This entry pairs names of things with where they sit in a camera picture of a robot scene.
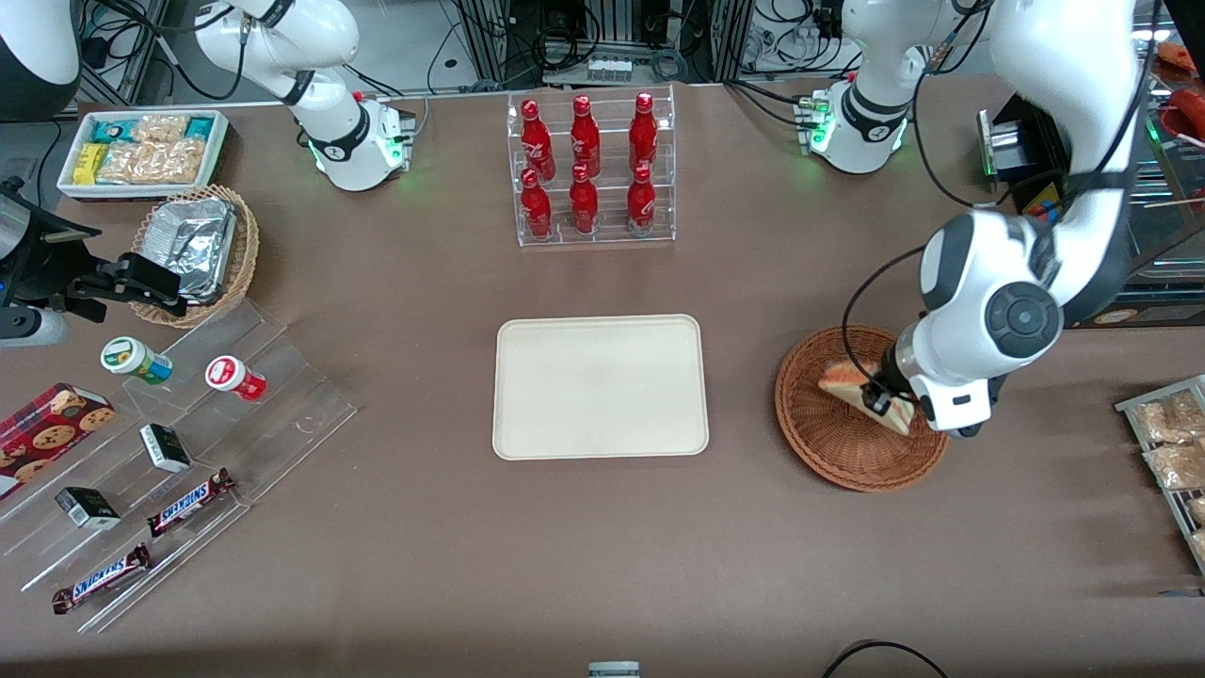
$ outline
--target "red cookie box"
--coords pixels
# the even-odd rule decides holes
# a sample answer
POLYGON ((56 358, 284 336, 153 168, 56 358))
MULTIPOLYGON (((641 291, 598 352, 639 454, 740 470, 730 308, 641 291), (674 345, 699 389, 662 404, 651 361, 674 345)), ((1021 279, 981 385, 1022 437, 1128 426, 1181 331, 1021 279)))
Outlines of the red cookie box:
POLYGON ((55 384, 0 421, 0 500, 114 417, 105 399, 70 384, 55 384))

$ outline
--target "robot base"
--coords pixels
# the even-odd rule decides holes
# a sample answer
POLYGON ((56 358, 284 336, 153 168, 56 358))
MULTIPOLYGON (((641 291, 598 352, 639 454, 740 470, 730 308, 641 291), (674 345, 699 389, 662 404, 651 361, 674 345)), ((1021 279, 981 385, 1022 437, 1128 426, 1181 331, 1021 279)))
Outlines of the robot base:
POLYGON ((795 104, 795 122, 816 125, 799 130, 799 147, 805 155, 819 155, 841 171, 869 173, 887 164, 887 158, 904 142, 907 122, 900 123, 894 141, 866 141, 841 112, 841 96, 848 88, 848 82, 839 82, 795 104))
POLYGON ((415 119, 401 119, 396 108, 377 101, 362 101, 369 113, 369 132, 349 158, 334 161, 323 158, 310 145, 318 169, 343 190, 368 190, 395 171, 410 169, 415 147, 415 119))

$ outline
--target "aluminum foil container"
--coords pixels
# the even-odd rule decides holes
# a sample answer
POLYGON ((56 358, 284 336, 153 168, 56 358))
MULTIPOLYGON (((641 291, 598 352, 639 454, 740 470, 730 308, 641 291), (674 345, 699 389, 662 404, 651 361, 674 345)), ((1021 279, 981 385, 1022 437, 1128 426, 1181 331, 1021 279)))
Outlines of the aluminum foil container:
POLYGON ((151 214, 141 254, 180 275, 180 295, 193 305, 222 296, 239 211, 221 197, 167 202, 151 214))

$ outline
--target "table surface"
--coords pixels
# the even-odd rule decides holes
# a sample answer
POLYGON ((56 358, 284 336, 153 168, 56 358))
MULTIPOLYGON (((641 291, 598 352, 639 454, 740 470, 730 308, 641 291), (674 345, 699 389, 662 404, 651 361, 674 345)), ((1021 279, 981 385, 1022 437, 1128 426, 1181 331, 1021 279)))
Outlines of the table surface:
MULTIPOLYGON (((652 678, 798 677, 862 638, 912 644, 954 677, 1205 666, 1205 602, 1154 597, 1200 579, 1111 408, 1205 372, 1205 330, 1070 332, 919 485, 833 487, 778 431, 778 364, 960 210, 911 137, 848 176, 722 87, 675 92, 678 240, 602 252, 517 247, 505 94, 436 100, 413 170, 362 194, 315 171, 286 108, 227 108, 221 178, 261 229, 251 296, 364 409, 101 635, 75 635, 0 561, 0 673, 551 677, 637 659, 652 678), (703 328, 701 455, 494 455, 504 322, 663 312, 703 328)), ((966 195, 986 195, 974 113, 1007 95, 992 76, 925 86, 934 164, 966 195)), ((93 250, 114 255, 147 208, 59 212, 102 228, 93 250)), ((919 307, 912 263, 856 319, 898 330, 919 307)), ((95 360, 108 337, 177 335, 125 307, 110 318, 0 354, 0 412, 54 382, 114 391, 95 360)), ((888 653, 839 676, 927 674, 888 653)))

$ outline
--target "red cap bottle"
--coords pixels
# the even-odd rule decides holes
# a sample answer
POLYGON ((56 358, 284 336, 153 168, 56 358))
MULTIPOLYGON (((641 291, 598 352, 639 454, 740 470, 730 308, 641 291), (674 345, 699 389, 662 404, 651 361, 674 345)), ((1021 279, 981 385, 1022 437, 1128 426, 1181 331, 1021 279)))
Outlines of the red cap bottle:
POLYGON ((653 119, 653 95, 647 92, 636 94, 636 114, 628 129, 628 164, 633 172, 640 163, 652 166, 657 160, 657 120, 653 119))
POLYGON ((574 163, 586 165, 592 177, 602 171, 602 146, 599 140, 599 123, 590 113, 590 98, 574 98, 574 126, 569 130, 574 143, 574 163))
POLYGON ((649 182, 652 169, 648 163, 640 163, 633 172, 635 181, 628 188, 628 230, 636 237, 648 235, 653 228, 653 202, 657 190, 649 182))
POLYGON ((557 176, 557 161, 552 159, 552 135, 548 125, 540 119, 540 106, 527 99, 519 106, 523 112, 523 154, 528 166, 534 169, 540 181, 547 183, 557 176))
POLYGON ((574 204, 574 228, 582 235, 593 235, 599 224, 599 191, 590 181, 589 169, 582 163, 574 165, 569 200, 574 204))
POLYGON ((552 237, 552 202, 548 200, 548 193, 540 185, 540 177, 534 169, 525 167, 519 179, 523 182, 519 202, 523 204, 523 217, 528 222, 531 237, 536 240, 552 237))

